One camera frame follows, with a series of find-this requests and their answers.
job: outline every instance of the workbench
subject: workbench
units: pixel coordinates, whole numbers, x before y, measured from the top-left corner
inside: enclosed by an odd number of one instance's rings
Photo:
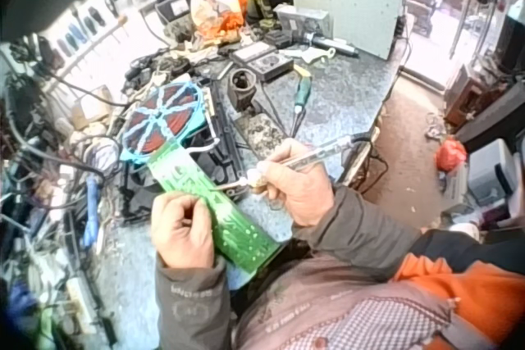
[[[296,138],[316,145],[342,134],[372,130],[404,61],[406,46],[405,40],[398,40],[389,61],[367,53],[361,53],[357,59],[338,54],[333,59],[317,61],[312,65],[296,61],[313,75],[312,95],[306,107],[308,112]],[[225,65],[226,61],[211,62],[201,66],[200,71],[217,76]],[[266,84],[265,88],[287,132],[293,119],[298,81],[297,73],[290,72]],[[226,85],[227,77],[220,82],[221,95],[228,115],[233,117],[236,114],[226,96]],[[255,98],[269,114],[272,113],[260,89]],[[245,168],[257,162],[250,151],[240,150],[240,154]],[[341,165],[341,157],[331,157],[326,161],[326,169],[332,179],[339,180],[349,172],[351,164],[345,169]],[[239,203],[239,207],[276,241],[285,242],[290,238],[291,219],[284,211],[272,211],[264,198],[249,195]],[[116,348],[146,349],[158,345],[154,265],[155,251],[149,224],[111,230],[96,269],[96,284],[118,337]],[[239,274],[234,276],[235,280],[242,279]]]

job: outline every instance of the power drill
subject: power drill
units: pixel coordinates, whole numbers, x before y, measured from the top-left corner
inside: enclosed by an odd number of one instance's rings
[[[263,29],[271,30],[276,24],[276,19],[273,15],[272,6],[270,5],[270,0],[253,0],[259,7],[262,20],[259,21],[259,26]]]

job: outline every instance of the jacket sleeve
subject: jacket sleeve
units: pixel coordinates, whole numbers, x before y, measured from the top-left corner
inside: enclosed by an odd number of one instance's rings
[[[421,235],[345,186],[334,189],[335,204],[315,227],[294,225],[294,236],[377,280],[390,279]]]
[[[212,269],[173,270],[157,256],[155,287],[163,350],[231,348],[226,262]]]

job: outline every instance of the green screwdriver handle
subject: green screwdriver handle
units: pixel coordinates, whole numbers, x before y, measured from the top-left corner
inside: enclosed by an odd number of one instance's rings
[[[297,88],[297,93],[295,94],[295,105],[305,107],[310,98],[311,91],[312,77],[302,77]]]

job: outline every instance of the circuit board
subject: circuit board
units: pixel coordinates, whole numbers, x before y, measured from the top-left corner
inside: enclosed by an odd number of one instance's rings
[[[176,141],[155,152],[148,167],[165,191],[182,191],[206,200],[215,247],[246,272],[255,272],[278,251],[279,243],[247,219],[224,193],[215,191],[216,185]]]

